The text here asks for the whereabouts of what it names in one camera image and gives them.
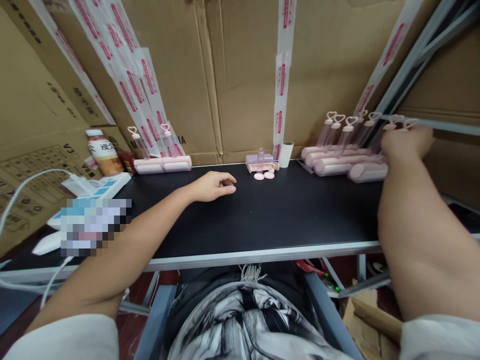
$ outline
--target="person's right hand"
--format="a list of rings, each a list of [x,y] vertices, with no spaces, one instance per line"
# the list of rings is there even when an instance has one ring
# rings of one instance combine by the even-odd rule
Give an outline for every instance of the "person's right hand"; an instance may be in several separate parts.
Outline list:
[[[223,195],[233,194],[237,180],[228,172],[209,171],[184,187],[191,202],[211,202]]]
[[[390,130],[381,139],[381,149],[389,159],[423,158],[434,143],[430,127],[417,126],[409,131]]]

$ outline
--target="chair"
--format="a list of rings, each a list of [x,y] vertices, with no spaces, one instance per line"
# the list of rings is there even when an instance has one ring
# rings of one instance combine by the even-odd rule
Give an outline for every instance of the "chair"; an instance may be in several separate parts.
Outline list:
[[[351,358],[362,360],[363,356],[327,294],[325,285],[315,273],[305,274],[304,279],[325,340]],[[158,287],[134,360],[159,360],[167,318],[176,292],[174,285]]]

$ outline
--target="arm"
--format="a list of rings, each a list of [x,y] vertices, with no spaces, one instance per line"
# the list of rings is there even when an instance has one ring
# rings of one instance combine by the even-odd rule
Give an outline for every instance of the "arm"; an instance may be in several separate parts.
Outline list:
[[[432,130],[388,131],[378,235],[405,321],[444,314],[480,321],[480,245],[437,192],[422,157]]]
[[[125,289],[140,276],[185,208],[195,201],[210,202],[232,194],[236,182],[229,173],[210,171],[135,218],[100,256],[81,263],[26,333],[79,314],[105,314],[115,319]]]

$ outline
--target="white sleeve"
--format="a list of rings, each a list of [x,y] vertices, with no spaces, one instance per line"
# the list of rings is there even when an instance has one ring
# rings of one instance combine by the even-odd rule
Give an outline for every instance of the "white sleeve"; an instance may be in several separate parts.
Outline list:
[[[18,339],[3,360],[118,360],[115,321],[101,314],[67,317]]]
[[[400,359],[478,359],[480,322],[425,315],[403,324]]]

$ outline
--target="black table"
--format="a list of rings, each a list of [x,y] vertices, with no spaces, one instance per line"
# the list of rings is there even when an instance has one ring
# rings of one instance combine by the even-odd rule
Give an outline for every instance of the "black table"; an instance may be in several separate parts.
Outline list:
[[[380,251],[377,209],[382,183],[357,184],[346,176],[318,177],[294,160],[276,172],[274,179],[262,181],[255,180],[245,164],[135,176],[116,198],[132,199],[135,217],[211,170],[231,173],[237,179],[236,192],[190,205],[145,271]],[[14,282],[48,280],[62,263],[60,251],[42,256],[30,251],[7,264],[2,278]],[[58,278],[66,278],[82,260],[75,258]]]

